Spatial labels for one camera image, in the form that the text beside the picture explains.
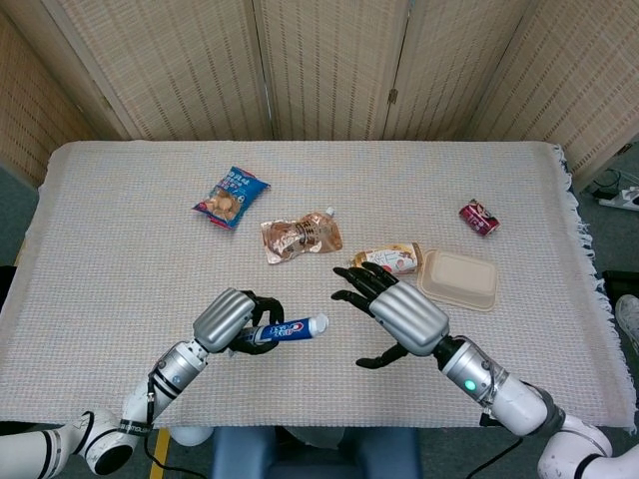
label on snack bag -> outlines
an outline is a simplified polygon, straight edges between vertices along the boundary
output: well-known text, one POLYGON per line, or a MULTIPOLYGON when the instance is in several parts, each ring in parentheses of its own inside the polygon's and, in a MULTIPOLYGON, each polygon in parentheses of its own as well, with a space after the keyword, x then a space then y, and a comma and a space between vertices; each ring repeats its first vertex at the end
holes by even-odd
POLYGON ((392 244, 364 252, 366 261, 379 264, 392 273, 413 272, 418 267, 417 253, 412 244, 392 244))

blue chair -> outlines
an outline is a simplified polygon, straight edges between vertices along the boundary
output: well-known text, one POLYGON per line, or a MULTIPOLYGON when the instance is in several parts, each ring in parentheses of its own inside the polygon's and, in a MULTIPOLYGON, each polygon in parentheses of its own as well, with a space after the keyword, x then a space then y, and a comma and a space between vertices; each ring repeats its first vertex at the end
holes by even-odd
POLYGON ((212 479, 422 479, 417 430, 347 428, 338 450, 279 445, 276 428, 218 427, 212 479))

robotic arm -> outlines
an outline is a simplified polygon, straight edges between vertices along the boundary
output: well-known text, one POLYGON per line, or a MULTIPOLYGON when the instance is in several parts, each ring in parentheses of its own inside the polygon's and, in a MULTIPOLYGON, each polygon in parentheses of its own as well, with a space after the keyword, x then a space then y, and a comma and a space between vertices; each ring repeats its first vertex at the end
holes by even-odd
POLYGON ((333 299, 349 302, 373 317, 397 344, 375 359, 356 364, 376 369, 409 352, 433 355, 439 370, 490 415, 517 436, 551 435, 538 462, 544 479, 631 479, 639 470, 639 446, 612 458, 612 447, 597 428, 555 406, 543 389, 523 383, 464 336, 448 335, 448 316, 412 285, 399 281, 382 267, 365 262, 363 268, 336 267, 361 294, 340 290, 333 299))
POLYGON ((0 437, 0 479, 54 477, 71 454, 82 456, 94 474, 118 470, 151 432, 155 418, 202 372, 210 353, 229 348, 262 354, 277 346, 236 339, 249 320, 257 326, 267 310, 270 323, 284 321, 275 299, 227 289, 195 321, 194 338, 169 349, 127 398, 121 420, 106 410, 87 411, 58 429, 0 437))

toothpaste tube cap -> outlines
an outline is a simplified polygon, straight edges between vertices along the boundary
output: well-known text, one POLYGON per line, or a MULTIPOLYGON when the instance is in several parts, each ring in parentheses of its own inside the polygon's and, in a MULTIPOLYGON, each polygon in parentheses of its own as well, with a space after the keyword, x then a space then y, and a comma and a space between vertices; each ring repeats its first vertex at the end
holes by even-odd
POLYGON ((309 332, 311 333, 311 337, 316 337, 324 333, 327 327, 328 316, 326 316, 323 312, 312 317, 309 321, 309 332))

power strip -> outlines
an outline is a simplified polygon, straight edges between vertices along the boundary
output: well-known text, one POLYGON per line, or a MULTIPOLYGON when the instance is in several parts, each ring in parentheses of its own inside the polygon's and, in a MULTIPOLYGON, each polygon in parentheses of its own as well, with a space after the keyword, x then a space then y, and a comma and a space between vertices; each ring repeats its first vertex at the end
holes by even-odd
POLYGON ((639 212, 639 187, 630 187, 628 190, 622 190, 612 200, 599 199, 599 205, 639 212))

